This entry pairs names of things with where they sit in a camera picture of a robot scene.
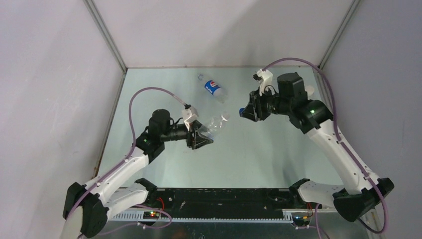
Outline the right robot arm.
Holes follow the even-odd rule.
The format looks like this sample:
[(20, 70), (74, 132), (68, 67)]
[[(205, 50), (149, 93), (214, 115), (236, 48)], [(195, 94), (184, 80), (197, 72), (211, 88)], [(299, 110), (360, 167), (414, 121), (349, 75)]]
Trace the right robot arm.
[(341, 185), (329, 185), (302, 179), (289, 190), (295, 208), (308, 202), (333, 207), (347, 221), (354, 222), (378, 205), (394, 188), (389, 178), (380, 178), (357, 156), (348, 141), (334, 126), (334, 116), (320, 100), (311, 100), (304, 80), (298, 73), (277, 78), (278, 92), (270, 90), (273, 74), (259, 70), (254, 74), (259, 88), (249, 95), (242, 118), (258, 122), (270, 115), (284, 115), (290, 123), (309, 137), (328, 158), (341, 178)]

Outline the clear unlabelled plastic bottle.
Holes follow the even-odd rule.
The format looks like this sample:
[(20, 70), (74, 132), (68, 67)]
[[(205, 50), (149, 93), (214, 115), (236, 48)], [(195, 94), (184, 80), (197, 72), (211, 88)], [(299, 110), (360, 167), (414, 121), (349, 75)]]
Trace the clear unlabelled plastic bottle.
[(209, 128), (209, 133), (203, 134), (211, 139), (214, 139), (228, 123), (230, 115), (228, 112), (223, 112), (217, 116), (210, 118), (204, 125)]

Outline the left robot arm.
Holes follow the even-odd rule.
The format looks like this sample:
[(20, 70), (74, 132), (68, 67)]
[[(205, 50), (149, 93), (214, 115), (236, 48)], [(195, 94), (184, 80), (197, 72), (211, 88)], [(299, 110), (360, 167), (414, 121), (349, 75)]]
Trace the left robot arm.
[(85, 184), (73, 183), (67, 190), (60, 237), (76, 239), (98, 235), (115, 215), (136, 205), (152, 207), (157, 186), (145, 178), (120, 189), (131, 176), (153, 162), (169, 141), (184, 140), (192, 150), (213, 143), (211, 123), (202, 124), (192, 108), (182, 111), (183, 123), (173, 122), (167, 110), (153, 112), (148, 126), (137, 137), (127, 156), (102, 176)]

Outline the clear bottle with yellow label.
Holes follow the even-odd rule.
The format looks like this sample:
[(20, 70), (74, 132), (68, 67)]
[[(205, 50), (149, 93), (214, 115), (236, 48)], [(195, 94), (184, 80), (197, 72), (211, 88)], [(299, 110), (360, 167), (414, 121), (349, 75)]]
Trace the clear bottle with yellow label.
[(311, 85), (305, 85), (305, 93), (306, 98), (303, 102), (304, 106), (307, 106), (309, 108), (311, 107), (319, 107), (322, 105), (322, 101), (317, 97), (317, 91), (316, 89)]

